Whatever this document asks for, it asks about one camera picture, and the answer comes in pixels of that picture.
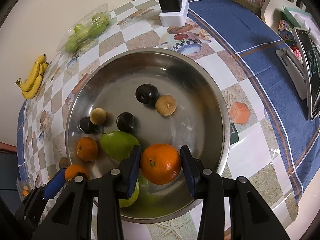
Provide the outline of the smartphone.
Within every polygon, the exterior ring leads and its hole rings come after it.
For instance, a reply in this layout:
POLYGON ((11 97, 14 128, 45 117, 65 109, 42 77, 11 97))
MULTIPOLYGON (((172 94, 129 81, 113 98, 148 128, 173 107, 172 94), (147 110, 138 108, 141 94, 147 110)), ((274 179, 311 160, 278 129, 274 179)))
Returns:
POLYGON ((308 118, 314 120, 319 116, 319 51, 306 30, 293 28, 292 32, 303 60, 308 118))

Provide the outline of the green mango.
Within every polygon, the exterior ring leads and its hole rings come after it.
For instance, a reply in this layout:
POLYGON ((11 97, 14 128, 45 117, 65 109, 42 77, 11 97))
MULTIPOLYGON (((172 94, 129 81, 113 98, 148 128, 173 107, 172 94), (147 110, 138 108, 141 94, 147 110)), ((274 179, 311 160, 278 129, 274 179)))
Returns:
POLYGON ((139 171, 138 178, 136 181, 136 186, 133 194, 131 194, 131 197, 129 199, 120 199, 119 200, 119 206, 120 208, 127 208, 135 204, 138 197, 140 196, 141 192, 144 190, 145 185, 148 181, 143 176, 142 172, 139 171))
POLYGON ((117 161, 122 161, 129 158, 134 146, 140 146, 140 143, 130 133, 113 131, 101 137, 100 146, 110 157, 117 161))

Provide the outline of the clear plastic fruit tray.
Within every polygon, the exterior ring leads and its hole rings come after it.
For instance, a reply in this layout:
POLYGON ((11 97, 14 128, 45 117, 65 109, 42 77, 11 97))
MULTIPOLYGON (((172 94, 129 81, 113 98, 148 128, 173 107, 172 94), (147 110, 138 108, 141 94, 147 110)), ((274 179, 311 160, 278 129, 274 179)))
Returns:
POLYGON ((66 54, 77 53, 110 29, 111 25, 111 14, 107 3, 104 3, 72 25, 61 38, 56 51, 66 54))

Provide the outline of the yellow banana bunch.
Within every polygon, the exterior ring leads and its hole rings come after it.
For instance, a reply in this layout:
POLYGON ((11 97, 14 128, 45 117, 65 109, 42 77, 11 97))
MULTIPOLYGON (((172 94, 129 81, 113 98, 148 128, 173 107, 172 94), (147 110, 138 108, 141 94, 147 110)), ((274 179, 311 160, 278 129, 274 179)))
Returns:
POLYGON ((46 54, 42 54, 35 61, 26 81, 23 82, 21 79, 16 80, 15 83, 20 88, 26 100, 30 100, 36 96, 48 64, 46 54))

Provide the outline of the brown longan fruit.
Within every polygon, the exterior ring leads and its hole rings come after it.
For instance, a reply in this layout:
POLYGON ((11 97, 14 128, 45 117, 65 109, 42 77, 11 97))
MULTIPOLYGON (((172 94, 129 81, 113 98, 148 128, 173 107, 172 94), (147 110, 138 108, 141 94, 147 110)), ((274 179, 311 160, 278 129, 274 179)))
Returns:
POLYGON ((169 116, 177 108, 177 102, 171 95, 160 96, 155 104, 156 111, 162 116, 169 116))
POLYGON ((102 108, 95 108, 91 111, 89 118, 92 124, 102 125, 106 120, 107 113, 102 108))

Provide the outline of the dark plum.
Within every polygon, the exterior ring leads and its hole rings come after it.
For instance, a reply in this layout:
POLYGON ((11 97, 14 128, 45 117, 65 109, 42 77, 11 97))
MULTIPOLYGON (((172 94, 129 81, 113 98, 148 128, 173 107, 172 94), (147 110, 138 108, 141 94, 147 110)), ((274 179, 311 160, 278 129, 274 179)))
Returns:
POLYGON ((99 133, 99 129, 97 125, 94 125, 89 116, 82 118, 79 121, 79 128, 85 134, 97 134, 99 133))
POLYGON ((132 133, 135 128, 135 117, 129 112, 123 112, 117 117, 116 124, 120 131, 132 133))
POLYGON ((152 84, 140 85, 135 92, 136 99, 145 105, 154 105, 158 99, 159 92, 152 84))

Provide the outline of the colourful patterned cup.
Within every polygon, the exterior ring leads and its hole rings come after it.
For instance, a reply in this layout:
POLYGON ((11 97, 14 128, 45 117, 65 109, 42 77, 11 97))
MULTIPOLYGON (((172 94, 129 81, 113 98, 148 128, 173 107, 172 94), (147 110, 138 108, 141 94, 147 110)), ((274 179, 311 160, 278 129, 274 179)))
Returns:
POLYGON ((280 20, 278 22, 278 35, 284 40, 284 42, 292 47, 295 45, 295 37, 292 33, 292 28, 289 22, 286 20, 280 20))

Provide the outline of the green box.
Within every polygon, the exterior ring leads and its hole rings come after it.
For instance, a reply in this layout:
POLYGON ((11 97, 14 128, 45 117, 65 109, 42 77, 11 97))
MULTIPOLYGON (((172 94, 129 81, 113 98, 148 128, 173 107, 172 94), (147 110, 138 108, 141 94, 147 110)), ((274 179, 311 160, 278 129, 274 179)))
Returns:
POLYGON ((312 24, 312 15, 300 9, 284 7, 283 13, 294 27, 308 30, 312 24))

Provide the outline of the white charger stand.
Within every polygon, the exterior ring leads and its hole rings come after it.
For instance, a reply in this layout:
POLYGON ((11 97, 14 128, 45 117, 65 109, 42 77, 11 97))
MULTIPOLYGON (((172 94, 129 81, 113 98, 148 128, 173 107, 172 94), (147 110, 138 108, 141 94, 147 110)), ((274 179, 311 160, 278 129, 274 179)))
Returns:
POLYGON ((183 27, 187 20, 189 10, 189 1, 182 0, 181 10, 179 12, 161 12, 159 18, 164 27, 183 27))

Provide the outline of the white phone stand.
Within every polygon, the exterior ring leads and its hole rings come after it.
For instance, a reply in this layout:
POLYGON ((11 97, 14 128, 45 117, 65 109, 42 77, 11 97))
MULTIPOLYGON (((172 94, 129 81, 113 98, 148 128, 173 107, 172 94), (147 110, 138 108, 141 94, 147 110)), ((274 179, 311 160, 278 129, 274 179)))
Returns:
POLYGON ((276 55, 279 57, 283 66, 291 77, 300 99, 306 99, 307 90, 303 65, 299 62, 294 53, 288 48, 276 50, 276 55))

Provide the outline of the orange tangerine large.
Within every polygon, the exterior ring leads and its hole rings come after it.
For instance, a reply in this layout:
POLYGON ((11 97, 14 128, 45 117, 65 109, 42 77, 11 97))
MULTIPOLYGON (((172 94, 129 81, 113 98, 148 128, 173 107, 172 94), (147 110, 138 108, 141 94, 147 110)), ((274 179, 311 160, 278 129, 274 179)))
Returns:
POLYGON ((181 166, 179 153, 168 144, 153 144, 147 147, 140 159, 142 175, 156 185, 173 181, 179 175, 181 166))

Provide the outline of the large steel bowl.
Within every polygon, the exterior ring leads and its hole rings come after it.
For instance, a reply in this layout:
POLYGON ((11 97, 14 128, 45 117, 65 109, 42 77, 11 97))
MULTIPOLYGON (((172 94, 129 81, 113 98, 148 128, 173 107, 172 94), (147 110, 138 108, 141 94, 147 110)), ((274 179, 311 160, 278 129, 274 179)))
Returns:
MULTIPOLYGON (((90 178, 100 178, 117 168, 113 159, 100 146, 104 133, 118 131, 116 118, 123 112, 136 119, 135 136, 145 150, 153 144, 169 144, 178 152, 187 145, 194 158, 205 168, 222 175, 229 152, 231 128, 225 100, 210 74, 197 62, 180 53, 161 48, 135 49, 121 53, 101 64, 76 93, 66 123, 65 146, 71 164, 87 166, 90 178), (168 94, 177 101, 170 116, 140 103, 136 89, 149 83, 160 95, 168 94), (93 134, 79 127, 82 118, 100 107, 107 111, 106 124, 93 134), (92 137, 99 146, 95 161, 82 161, 76 145, 82 137, 92 137)), ((140 193, 130 207, 121 209, 122 220, 133 223, 159 223, 189 212, 202 200, 193 200, 188 192, 183 171, 165 185, 155 185, 138 177, 140 193)))

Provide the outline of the checkered blue tablecloth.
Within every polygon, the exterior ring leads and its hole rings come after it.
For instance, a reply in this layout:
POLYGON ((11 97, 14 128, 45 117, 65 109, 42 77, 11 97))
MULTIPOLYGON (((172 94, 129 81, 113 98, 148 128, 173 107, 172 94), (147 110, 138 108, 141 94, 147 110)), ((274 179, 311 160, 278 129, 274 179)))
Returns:
POLYGON ((246 123, 231 120, 239 140, 231 145, 223 175, 246 176, 287 229, 296 224, 300 199, 319 169, 319 120, 305 117, 306 104, 276 50, 284 41, 258 16, 233 0, 189 0, 185 28, 159 21, 158 0, 134 0, 111 11, 112 26, 79 53, 49 60, 39 93, 18 117, 20 177, 44 184, 66 156, 70 106, 80 86, 102 63, 144 47, 178 51, 189 39, 188 56, 221 89, 228 109, 244 106, 246 123))

